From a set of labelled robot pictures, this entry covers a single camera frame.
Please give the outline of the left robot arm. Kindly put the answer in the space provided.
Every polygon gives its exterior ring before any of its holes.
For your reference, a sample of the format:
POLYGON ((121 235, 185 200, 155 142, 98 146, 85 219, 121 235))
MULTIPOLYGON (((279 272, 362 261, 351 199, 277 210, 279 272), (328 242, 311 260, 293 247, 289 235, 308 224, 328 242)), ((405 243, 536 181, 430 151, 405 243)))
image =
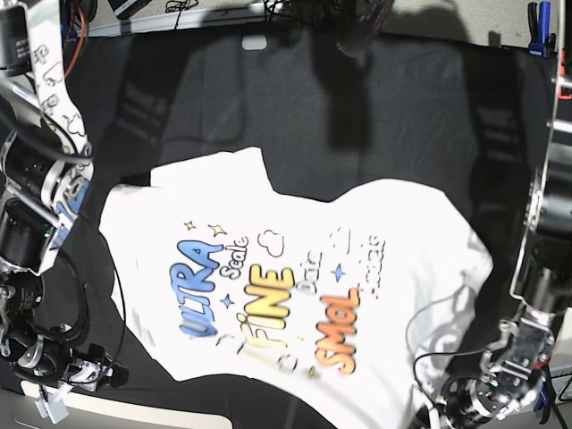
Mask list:
POLYGON ((415 428, 478 428, 547 399, 558 410, 548 364, 561 320, 571 306, 571 147, 548 141, 541 169, 531 185, 519 183, 512 194, 526 206, 510 234, 509 295, 518 303, 500 320, 500 336, 473 353, 475 371, 451 374, 431 393, 414 417, 415 428))

